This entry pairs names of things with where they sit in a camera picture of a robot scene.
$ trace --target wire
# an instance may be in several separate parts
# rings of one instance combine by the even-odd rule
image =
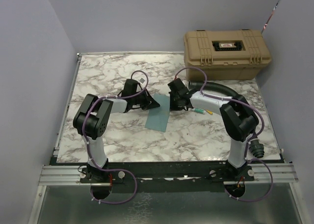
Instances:
[[[243,180],[243,176],[241,177],[241,179],[237,182],[237,187],[239,188],[239,186],[240,186],[240,182]]]
[[[136,70],[136,71],[134,71],[134,72],[131,74],[131,79],[132,79],[133,75],[134,75],[135,73],[137,73],[137,72],[143,73],[143,74],[145,75],[145,77],[146,77],[146,84],[145,84],[145,86],[143,87],[143,89],[142,89],[141,91],[139,91],[138,93],[136,93],[136,94],[134,94],[134,95],[125,96],[125,97],[118,97],[118,96],[103,96],[103,97],[100,97],[100,98],[97,99],[97,100],[95,101],[95,103],[91,106],[91,108],[90,108],[89,111],[87,112],[87,115],[86,115],[85,120],[84,120],[84,122],[83,122],[82,133],[83,133],[83,136],[84,136],[84,138],[85,138],[85,140],[86,140],[86,148],[87,148],[88,157],[90,158],[90,161],[93,163],[93,165],[94,165],[98,170],[100,170],[100,171],[105,171],[105,172],[123,171],[123,172],[126,172],[126,173],[128,173],[128,174],[131,175],[131,177],[134,179],[134,183],[135,183],[135,188],[134,188],[133,194],[132,194],[129,198],[127,198],[127,199],[125,199],[125,200],[123,200],[123,201],[119,201],[119,202],[110,202],[110,201],[105,201],[105,200],[102,200],[102,199],[98,200],[98,199],[96,199],[96,198],[93,196],[93,192],[92,192],[92,190],[91,190],[91,196],[93,197],[93,199],[96,200],[96,201],[98,201],[98,202],[101,202],[101,203],[106,203],[106,204],[122,204],[122,203],[126,203],[126,202],[130,201],[132,198],[134,198],[134,196],[135,196],[135,194],[136,194],[136,191],[137,191],[137,181],[136,181],[136,177],[134,176],[134,174],[133,174],[132,172],[128,171],[128,170],[125,170],[125,169],[103,169],[102,167],[100,167],[100,166],[96,163],[95,159],[93,158],[93,156],[92,156],[92,154],[91,154],[91,152],[90,152],[89,138],[87,137],[86,132],[85,132],[86,122],[87,122],[87,119],[88,119],[88,117],[90,116],[91,112],[94,110],[95,106],[96,106],[101,100],[104,100],[104,99],[130,99],[130,98],[135,97],[135,96],[141,94],[142,92],[144,92],[145,89],[146,89],[147,86],[148,86],[148,76],[147,76],[147,74],[146,74],[145,72],[143,72],[142,70]]]
[[[83,169],[82,169],[81,171],[79,170],[82,166],[86,166],[86,165],[87,165],[87,163],[85,163],[85,164],[79,166],[79,167],[78,167],[78,172],[79,172],[79,173],[82,173],[82,174],[84,174],[84,175],[86,175],[86,172],[83,171]]]
[[[273,178],[273,175],[272,175],[272,173],[271,173],[271,170],[270,170],[269,166],[267,166],[267,164],[266,164],[264,161],[262,161],[262,160],[260,160],[260,159],[257,159],[257,158],[251,159],[250,161],[248,161],[248,163],[250,164],[250,163],[252,163],[253,161],[258,161],[258,162],[262,163],[262,164],[267,168],[267,170],[268,170],[268,172],[269,172],[269,175],[270,175],[270,187],[269,187],[268,191],[266,192],[266,194],[264,194],[264,195],[263,195],[262,197],[260,197],[260,198],[256,198],[256,199],[242,199],[242,198],[238,198],[238,197],[232,196],[232,195],[225,189],[225,192],[229,195],[230,198],[235,199],[235,200],[237,200],[237,201],[242,201],[242,202],[251,203],[251,202],[258,202],[258,201],[261,201],[262,199],[268,197],[269,194],[271,193],[271,191],[272,191],[272,189],[273,189],[273,186],[274,186],[274,178]]]

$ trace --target screw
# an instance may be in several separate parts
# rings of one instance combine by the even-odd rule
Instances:
[[[123,171],[120,171],[119,173],[118,173],[118,177],[120,178],[120,179],[122,179],[123,177],[125,177],[125,173],[123,172]]]
[[[253,172],[253,170],[251,170],[251,169],[247,171],[247,174],[248,174],[249,176],[254,176],[254,172]]]
[[[209,172],[209,174],[210,174],[211,177],[215,177],[215,176],[216,176],[216,171],[211,170],[211,171]]]
[[[86,177],[86,174],[80,173],[80,174],[79,174],[79,177],[83,179],[83,178]]]

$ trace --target black cable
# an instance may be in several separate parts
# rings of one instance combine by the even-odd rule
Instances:
[[[188,82],[188,88],[189,89],[196,89],[196,90],[200,90],[201,87],[203,86],[204,82]],[[207,82],[204,90],[211,90],[211,91],[215,91],[215,92],[219,92],[222,93],[226,96],[231,96],[231,97],[235,97],[238,95],[238,93],[231,89],[230,87],[227,87],[225,85],[219,84],[219,83],[213,83],[213,82]]]
[[[87,175],[86,172],[83,171],[83,169],[82,169],[81,171],[80,171],[79,169],[80,169],[82,166],[86,166],[86,165],[87,165],[87,163],[86,163],[86,164],[83,164],[83,165],[81,165],[81,166],[78,167],[78,172],[84,174],[85,176]]]

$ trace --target teal towel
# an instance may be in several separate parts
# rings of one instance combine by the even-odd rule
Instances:
[[[159,94],[155,94],[153,98],[160,104],[160,107],[149,110],[145,128],[165,132],[170,114],[170,98]]]

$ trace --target tan plastic case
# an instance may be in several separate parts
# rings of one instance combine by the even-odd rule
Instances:
[[[189,31],[184,35],[186,67],[199,67],[208,80],[251,80],[271,61],[271,55],[258,30]],[[204,75],[186,70],[192,81]]]

